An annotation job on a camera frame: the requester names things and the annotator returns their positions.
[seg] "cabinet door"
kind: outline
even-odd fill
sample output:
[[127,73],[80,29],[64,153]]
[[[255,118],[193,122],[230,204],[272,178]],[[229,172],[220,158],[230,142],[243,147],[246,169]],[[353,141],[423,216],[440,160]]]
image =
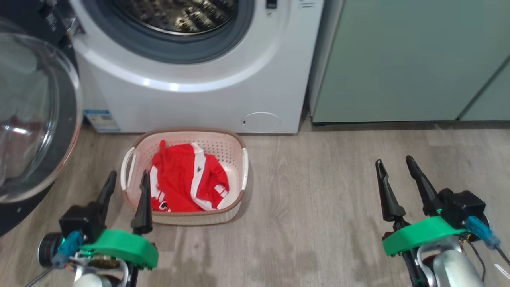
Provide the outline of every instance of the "cabinet door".
[[510,65],[506,65],[461,120],[510,121]]
[[510,51],[508,0],[346,0],[313,122],[453,120]]

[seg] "green mount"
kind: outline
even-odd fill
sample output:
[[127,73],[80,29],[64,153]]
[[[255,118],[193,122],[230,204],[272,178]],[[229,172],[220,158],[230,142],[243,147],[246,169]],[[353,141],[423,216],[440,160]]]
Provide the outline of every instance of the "green mount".
[[158,266],[158,250],[152,243],[139,235],[120,229],[106,229],[96,242],[83,245],[81,250],[132,262],[141,269]]
[[382,241],[382,246],[386,255],[392,256],[465,232],[466,229],[455,229],[440,216],[434,216],[395,231]]

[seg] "washing machine door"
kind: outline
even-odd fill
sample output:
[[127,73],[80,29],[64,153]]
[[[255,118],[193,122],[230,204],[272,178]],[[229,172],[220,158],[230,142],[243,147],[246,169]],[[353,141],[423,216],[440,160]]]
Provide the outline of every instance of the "washing machine door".
[[83,118],[72,47],[49,7],[0,3],[0,236],[47,194]]

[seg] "laundry basket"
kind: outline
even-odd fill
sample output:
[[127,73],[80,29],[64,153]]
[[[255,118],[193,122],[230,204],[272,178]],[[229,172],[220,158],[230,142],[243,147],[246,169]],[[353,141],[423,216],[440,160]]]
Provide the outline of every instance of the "laundry basket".
[[129,207],[136,211],[141,195],[140,181],[143,171],[149,171],[152,167],[152,157],[159,151],[162,139],[166,141],[167,147],[195,142],[205,153],[216,156],[228,177],[230,191],[227,196],[232,197],[232,203],[218,206],[218,210],[212,211],[153,211],[152,221],[168,225],[210,225],[231,220],[239,210],[246,189],[248,152],[241,138],[226,131],[168,130],[141,136],[127,151],[120,168],[120,186]]

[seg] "blue connector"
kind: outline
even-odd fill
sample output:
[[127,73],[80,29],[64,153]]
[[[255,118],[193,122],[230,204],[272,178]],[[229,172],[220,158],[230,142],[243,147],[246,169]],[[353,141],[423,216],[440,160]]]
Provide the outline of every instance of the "blue connector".
[[53,267],[64,269],[69,262],[69,257],[73,256],[83,245],[83,237],[79,231],[73,231],[60,245],[57,254],[52,258]]
[[464,225],[469,232],[483,240],[491,250],[496,249],[501,243],[501,240],[493,234],[492,230],[475,216],[468,217]]

